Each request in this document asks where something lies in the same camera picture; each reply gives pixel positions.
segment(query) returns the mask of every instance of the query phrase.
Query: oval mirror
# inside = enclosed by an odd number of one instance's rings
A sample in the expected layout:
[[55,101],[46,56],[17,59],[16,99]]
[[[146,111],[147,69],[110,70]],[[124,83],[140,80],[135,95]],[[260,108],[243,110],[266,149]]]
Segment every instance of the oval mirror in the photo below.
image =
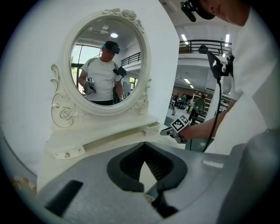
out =
[[133,93],[141,63],[136,32],[111,18],[84,27],[70,58],[76,88],[87,100],[102,106],[118,104]]

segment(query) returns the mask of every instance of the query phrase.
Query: balcony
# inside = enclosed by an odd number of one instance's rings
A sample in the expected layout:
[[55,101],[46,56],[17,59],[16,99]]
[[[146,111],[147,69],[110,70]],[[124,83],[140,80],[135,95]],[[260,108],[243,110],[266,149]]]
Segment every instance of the balcony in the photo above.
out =
[[[231,50],[232,43],[227,43],[223,41],[217,41],[217,40],[188,40],[180,41],[179,44],[179,56],[178,58],[198,58],[198,59],[207,59],[206,52],[210,51],[216,56],[221,56],[226,58],[228,53]],[[184,57],[181,54],[197,54],[196,57]],[[136,63],[141,61],[141,52],[138,52],[136,54],[133,54],[127,58],[124,58],[122,60],[122,66],[128,66],[132,63]]]
[[212,52],[216,56],[225,57],[231,50],[232,43],[218,40],[188,40],[180,41],[179,54],[197,53],[206,54]]

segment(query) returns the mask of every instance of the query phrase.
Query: gray plastic part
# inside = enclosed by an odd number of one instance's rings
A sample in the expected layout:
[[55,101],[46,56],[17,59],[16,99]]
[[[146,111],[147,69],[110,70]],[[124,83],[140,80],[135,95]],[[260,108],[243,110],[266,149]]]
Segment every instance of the gray plastic part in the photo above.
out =
[[[70,180],[84,183],[63,219],[99,224],[216,224],[241,218],[264,194],[279,171],[279,131],[255,136],[235,146],[229,156],[155,145],[180,157],[188,172],[176,189],[164,192],[168,205],[179,212],[162,218],[143,193],[126,192],[108,177],[111,158],[136,144],[87,157],[48,183],[38,195],[46,205]],[[220,168],[211,161],[224,164]]]

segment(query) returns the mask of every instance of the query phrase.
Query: ceiling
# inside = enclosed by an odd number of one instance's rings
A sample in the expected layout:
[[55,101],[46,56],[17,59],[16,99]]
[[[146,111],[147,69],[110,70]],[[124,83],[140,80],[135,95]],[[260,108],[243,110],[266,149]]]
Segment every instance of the ceiling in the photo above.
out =
[[226,34],[230,34],[229,42],[233,42],[239,31],[239,27],[229,24],[218,17],[212,20],[202,19],[196,12],[196,22],[191,22],[182,12],[180,2],[183,0],[159,0],[169,15],[177,33],[182,41],[181,34],[187,39],[207,39],[225,41]]
[[[111,37],[112,33],[118,35],[117,38]],[[103,19],[96,21],[86,27],[78,37],[77,43],[93,42],[103,44],[108,40],[118,43],[119,47],[127,49],[131,43],[135,42],[135,32],[116,19]]]
[[[187,78],[191,84],[187,84],[184,80]],[[216,88],[216,79],[210,72],[210,68],[200,66],[178,65],[174,85],[190,88],[192,85],[197,89],[212,89]],[[227,94],[231,89],[231,77],[224,77],[223,93]]]
[[[180,2],[183,0],[159,0],[167,14],[169,15],[180,41],[183,41],[182,34],[187,40],[206,39],[225,41],[226,34],[230,35],[229,42],[233,42],[238,35],[239,27],[229,24],[218,17],[212,20],[202,19],[196,12],[196,22],[191,22],[189,18],[182,12]],[[210,68],[199,66],[177,66],[177,73],[174,85],[190,88],[184,78],[187,78],[194,88],[198,89],[215,89],[216,80],[212,73],[208,71]],[[224,77],[223,93],[227,94],[231,88],[231,78]]]

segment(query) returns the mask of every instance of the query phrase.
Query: ceiling light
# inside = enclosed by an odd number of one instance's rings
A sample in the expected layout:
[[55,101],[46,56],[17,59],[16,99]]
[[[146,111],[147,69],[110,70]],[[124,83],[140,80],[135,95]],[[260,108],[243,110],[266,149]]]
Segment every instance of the ceiling light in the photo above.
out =
[[116,33],[111,33],[111,37],[113,37],[113,38],[117,38],[117,37],[118,37],[118,35],[117,35]]
[[187,82],[187,84],[191,84],[188,79],[184,79],[184,80]]
[[187,42],[187,38],[185,37],[185,35],[182,34],[181,36],[182,36],[182,38],[183,38],[183,41],[185,41],[185,44],[188,45],[189,43]]
[[229,34],[226,34],[226,42],[228,43],[228,41],[229,41]]

